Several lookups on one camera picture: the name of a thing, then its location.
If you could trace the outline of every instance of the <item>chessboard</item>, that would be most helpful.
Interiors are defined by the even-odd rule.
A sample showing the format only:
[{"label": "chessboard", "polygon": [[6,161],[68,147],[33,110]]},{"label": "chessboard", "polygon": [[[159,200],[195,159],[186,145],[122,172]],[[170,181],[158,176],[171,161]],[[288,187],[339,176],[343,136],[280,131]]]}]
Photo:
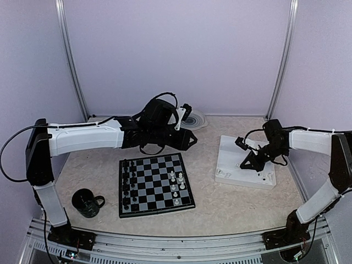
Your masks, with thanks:
[{"label": "chessboard", "polygon": [[119,162],[119,216],[195,208],[181,153]]}]

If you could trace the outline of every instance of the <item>white wall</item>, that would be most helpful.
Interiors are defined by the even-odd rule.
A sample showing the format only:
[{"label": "white wall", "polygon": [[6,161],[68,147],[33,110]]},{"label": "white wall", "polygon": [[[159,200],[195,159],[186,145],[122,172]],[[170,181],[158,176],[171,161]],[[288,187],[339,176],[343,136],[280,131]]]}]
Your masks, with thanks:
[{"label": "white wall", "polygon": [[[0,146],[38,118],[80,122],[65,60],[54,1],[0,0]],[[24,151],[29,132],[6,149],[8,174],[25,178]],[[53,160],[55,175],[65,157]],[[11,183],[0,173],[0,263],[15,263],[33,216],[39,216],[29,183]]]},{"label": "white wall", "polygon": [[[300,1],[282,92],[274,114],[285,126],[352,130],[352,1]],[[291,151],[309,196],[327,178],[329,158]],[[327,214],[342,263],[351,263],[352,195]]]},{"label": "white wall", "polygon": [[173,91],[208,114],[266,114],[290,0],[65,1],[91,114],[134,114]]}]

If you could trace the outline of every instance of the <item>tabletop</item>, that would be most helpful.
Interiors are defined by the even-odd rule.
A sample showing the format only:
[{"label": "tabletop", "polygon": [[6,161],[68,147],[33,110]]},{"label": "tabletop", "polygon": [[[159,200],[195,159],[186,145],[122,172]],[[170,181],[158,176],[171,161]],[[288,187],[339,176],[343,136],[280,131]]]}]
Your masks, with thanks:
[{"label": "tabletop", "polygon": [[[57,191],[71,224],[75,227],[119,234],[151,236],[208,236],[245,233],[284,226],[292,210],[302,205],[288,167],[275,165],[277,185],[261,190],[215,182],[221,135],[244,136],[265,122],[256,117],[207,117],[208,126],[195,131],[198,143],[181,151],[196,208],[119,218],[119,161],[148,157],[139,149],[100,148],[72,152],[57,180]],[[253,140],[265,141],[264,133]],[[149,151],[156,148],[146,147]],[[166,147],[161,155],[179,151]],[[71,204],[73,194],[88,188],[103,195],[106,204],[94,218],[84,218]]]}]

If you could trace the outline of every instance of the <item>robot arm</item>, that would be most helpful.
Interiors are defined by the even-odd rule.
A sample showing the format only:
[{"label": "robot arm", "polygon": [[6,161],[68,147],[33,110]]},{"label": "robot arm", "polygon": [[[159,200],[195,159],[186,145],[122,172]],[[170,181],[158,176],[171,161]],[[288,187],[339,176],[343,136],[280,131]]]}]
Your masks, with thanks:
[{"label": "robot arm", "polygon": [[[273,249],[309,239],[309,224],[320,214],[333,208],[342,194],[352,187],[352,133],[306,130],[301,127],[282,128],[277,119],[263,125],[269,144],[253,149],[240,165],[242,169],[261,171],[268,161],[289,155],[289,149],[322,153],[331,157],[329,178],[302,206],[287,218],[286,228],[263,235],[266,248]],[[236,144],[242,149],[250,146],[239,137]]]},{"label": "robot arm", "polygon": [[177,150],[187,150],[197,138],[180,123],[187,118],[191,107],[174,107],[153,98],[139,114],[133,117],[110,117],[101,122],[81,124],[47,124],[36,122],[26,148],[26,175],[37,202],[46,211],[52,225],[49,240],[64,245],[82,242],[81,248],[91,250],[93,233],[72,229],[67,214],[55,189],[51,157],[72,151],[96,148],[130,148],[156,144]]}]

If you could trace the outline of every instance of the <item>table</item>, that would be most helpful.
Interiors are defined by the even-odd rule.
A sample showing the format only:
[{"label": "table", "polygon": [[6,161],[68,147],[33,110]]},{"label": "table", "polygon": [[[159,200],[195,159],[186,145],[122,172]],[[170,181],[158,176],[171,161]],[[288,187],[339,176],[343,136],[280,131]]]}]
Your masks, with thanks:
[{"label": "table", "polygon": [[[207,127],[195,131],[198,143],[181,152],[195,209],[120,219],[119,160],[145,155],[138,148],[95,149],[71,153],[57,181],[57,191],[71,224],[119,234],[166,237],[238,234],[284,226],[287,215],[302,204],[287,167],[275,166],[277,185],[270,191],[214,181],[220,136],[244,136],[249,130],[261,128],[264,119],[207,117],[207,120]],[[259,132],[250,138],[265,140],[265,135]],[[176,152],[166,147],[162,154]],[[91,189],[95,195],[106,199],[94,218],[84,218],[71,204],[73,193],[81,188]]]}]

